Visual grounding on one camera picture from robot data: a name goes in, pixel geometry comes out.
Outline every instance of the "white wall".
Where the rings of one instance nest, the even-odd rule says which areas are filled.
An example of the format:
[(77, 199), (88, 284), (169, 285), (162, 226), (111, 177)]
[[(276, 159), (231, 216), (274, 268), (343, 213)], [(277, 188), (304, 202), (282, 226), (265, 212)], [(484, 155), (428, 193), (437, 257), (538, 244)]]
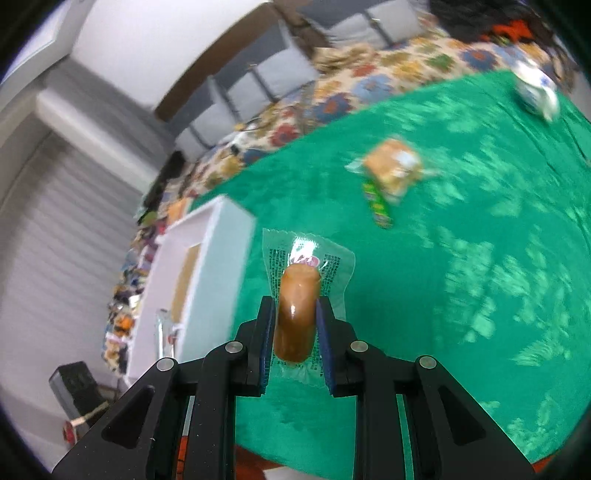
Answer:
[(264, 0), (96, 0), (72, 56), (154, 109), (229, 27)]

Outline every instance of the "white cardboard box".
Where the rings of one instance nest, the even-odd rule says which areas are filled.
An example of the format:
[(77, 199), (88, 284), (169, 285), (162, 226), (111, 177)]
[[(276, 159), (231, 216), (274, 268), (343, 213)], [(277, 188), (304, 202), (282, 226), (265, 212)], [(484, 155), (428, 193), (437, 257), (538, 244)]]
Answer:
[(202, 358), (227, 342), (252, 240), (254, 217), (218, 196), (171, 225), (161, 238), (129, 346), (127, 380), (135, 382), (156, 361), (156, 312), (169, 310), (187, 251), (201, 244), (181, 314), (179, 362)]

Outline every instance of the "orange cloth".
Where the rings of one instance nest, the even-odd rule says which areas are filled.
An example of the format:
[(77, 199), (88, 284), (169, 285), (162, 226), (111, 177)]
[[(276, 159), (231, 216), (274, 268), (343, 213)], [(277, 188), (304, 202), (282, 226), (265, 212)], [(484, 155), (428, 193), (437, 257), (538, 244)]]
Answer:
[[(513, 43), (520, 41), (533, 41), (534, 36), (524, 20), (512, 20), (509, 25), (494, 25), (491, 31), (497, 37), (506, 37)], [(489, 35), (482, 35), (484, 41), (491, 41)]]

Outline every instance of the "floral blanket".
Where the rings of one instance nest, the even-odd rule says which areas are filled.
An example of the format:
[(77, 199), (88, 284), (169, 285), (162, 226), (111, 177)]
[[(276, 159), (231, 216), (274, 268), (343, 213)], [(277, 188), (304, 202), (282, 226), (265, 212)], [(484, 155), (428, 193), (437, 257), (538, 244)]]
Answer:
[[(425, 35), (376, 51), (358, 44), (343, 50), (318, 49), (315, 67), (321, 78), (270, 106), (256, 121), (247, 125), (241, 151), (232, 154), (227, 145), (211, 150), (195, 165), (169, 182), (159, 211), (138, 232), (128, 256), (139, 258), (137, 265), (126, 262), (121, 281), (110, 305), (103, 357), (120, 373), (125, 370), (128, 339), (133, 317), (129, 298), (139, 301), (150, 262), (155, 254), (155, 237), (164, 231), (166, 218), (178, 218), (192, 199), (240, 173), (262, 157), (318, 127), (366, 108), (394, 95), (464, 75), (508, 68), (518, 58), (529, 56), (540, 65), (549, 64), (548, 55), (536, 44), (499, 47), (493, 43), (464, 44), (437, 27), (434, 17), (422, 15)], [(120, 324), (130, 325), (123, 329)]]

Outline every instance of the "green tablecloth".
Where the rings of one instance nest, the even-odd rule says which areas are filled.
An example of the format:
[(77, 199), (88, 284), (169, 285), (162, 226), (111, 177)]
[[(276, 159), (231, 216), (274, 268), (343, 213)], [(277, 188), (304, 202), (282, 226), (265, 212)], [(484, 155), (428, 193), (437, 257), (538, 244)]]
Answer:
[[(552, 452), (591, 396), (591, 127), (561, 107), (547, 125), (510, 73), (465, 77), (337, 121), (218, 187), (258, 219), (236, 328), (269, 294), (262, 229), (324, 236), (356, 255), (345, 305), (359, 338), (434, 355), (528, 459)], [(383, 230), (345, 165), (392, 135), (440, 175)], [(265, 396), (238, 402), (239, 444), (323, 477), (350, 478), (354, 433), (352, 399), (273, 374)]]

